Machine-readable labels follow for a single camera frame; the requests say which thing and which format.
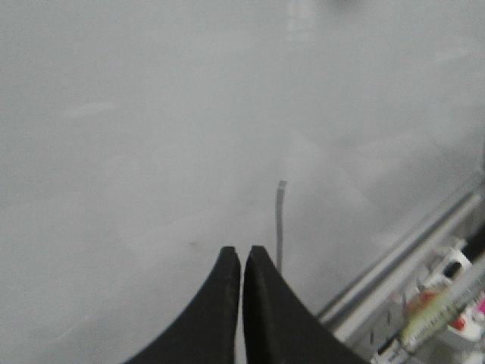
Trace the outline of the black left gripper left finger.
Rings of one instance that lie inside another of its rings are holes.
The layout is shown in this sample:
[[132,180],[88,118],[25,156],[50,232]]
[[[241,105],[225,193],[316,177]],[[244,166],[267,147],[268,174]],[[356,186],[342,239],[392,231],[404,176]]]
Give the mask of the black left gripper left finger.
[[128,363],[233,363],[241,265],[232,246],[217,260],[187,307]]

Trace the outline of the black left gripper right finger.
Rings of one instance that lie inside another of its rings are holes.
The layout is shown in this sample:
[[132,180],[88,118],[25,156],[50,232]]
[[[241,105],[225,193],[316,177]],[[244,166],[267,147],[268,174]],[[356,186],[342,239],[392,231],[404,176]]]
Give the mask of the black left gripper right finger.
[[364,363],[306,309],[263,246],[253,246],[242,289],[248,363]]

